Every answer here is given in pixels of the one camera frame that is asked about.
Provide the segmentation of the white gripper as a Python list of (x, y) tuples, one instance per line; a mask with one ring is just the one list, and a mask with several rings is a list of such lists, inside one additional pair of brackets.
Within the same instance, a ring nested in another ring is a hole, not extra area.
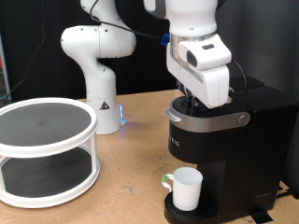
[(206, 110), (206, 108), (219, 107), (227, 102), (229, 70), (226, 65), (198, 71), (197, 69), (181, 65), (178, 60), (171, 56), (170, 50), (171, 47), (167, 46), (167, 69), (184, 85), (189, 108), (195, 107), (200, 110)]

